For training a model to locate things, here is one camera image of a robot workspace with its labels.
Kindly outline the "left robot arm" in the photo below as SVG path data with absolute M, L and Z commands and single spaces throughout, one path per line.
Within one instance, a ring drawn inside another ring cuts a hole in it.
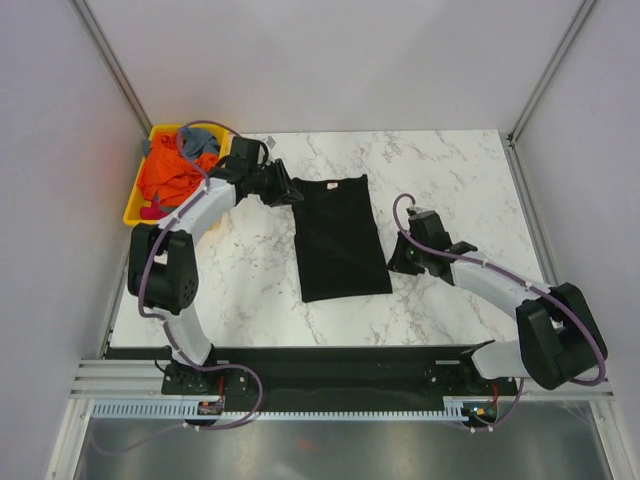
M 176 210 L 131 232 L 129 293 L 137 298 L 141 317 L 161 324 L 174 360 L 187 366 L 185 382 L 198 393 L 215 389 L 220 371 L 209 362 L 213 345 L 194 305 L 199 288 L 195 247 L 214 223 L 250 195 L 269 207 L 303 200 L 282 160 L 226 156 Z

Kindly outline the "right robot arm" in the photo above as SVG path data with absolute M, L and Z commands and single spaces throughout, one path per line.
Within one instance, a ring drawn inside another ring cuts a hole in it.
M 606 345 L 574 285 L 535 282 L 467 242 L 440 251 L 404 230 L 398 232 L 388 267 L 407 275 L 428 273 L 481 297 L 515 321 L 515 340 L 489 341 L 465 353 L 467 362 L 457 371 L 465 391 L 481 393 L 502 377 L 531 379 L 546 390 L 566 383 L 596 386 L 606 379 Z

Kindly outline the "black t-shirt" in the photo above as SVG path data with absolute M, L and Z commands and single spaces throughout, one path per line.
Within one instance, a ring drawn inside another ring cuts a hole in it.
M 303 195 L 292 206 L 302 301 L 390 294 L 367 176 L 293 183 Z

